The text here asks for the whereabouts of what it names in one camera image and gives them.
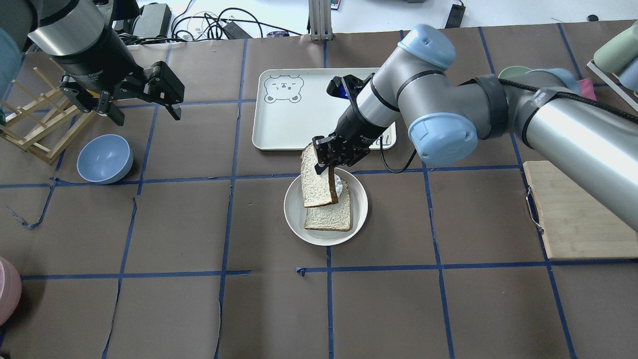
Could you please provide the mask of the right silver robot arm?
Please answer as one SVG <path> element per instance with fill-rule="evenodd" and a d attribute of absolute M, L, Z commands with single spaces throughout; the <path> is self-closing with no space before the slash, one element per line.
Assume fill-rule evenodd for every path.
<path fill-rule="evenodd" d="M 448 166 L 479 140 L 514 133 L 629 227 L 638 226 L 637 118 L 584 98 L 572 73 L 538 69 L 454 86 L 445 75 L 456 51 L 429 25 L 413 28 L 376 73 L 335 77 L 326 91 L 349 100 L 328 136 L 312 139 L 323 173 L 353 166 L 399 120 L 422 162 Z"/>

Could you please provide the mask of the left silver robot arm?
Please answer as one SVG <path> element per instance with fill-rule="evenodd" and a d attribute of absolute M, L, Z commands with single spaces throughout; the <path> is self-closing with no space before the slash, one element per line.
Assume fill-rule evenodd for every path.
<path fill-rule="evenodd" d="M 125 115 L 112 101 L 137 98 L 181 118 L 184 84 L 163 61 L 139 66 L 91 0 L 3 0 L 0 29 L 2 95 L 17 78 L 30 40 L 64 70 L 58 87 L 80 111 L 121 126 Z"/>

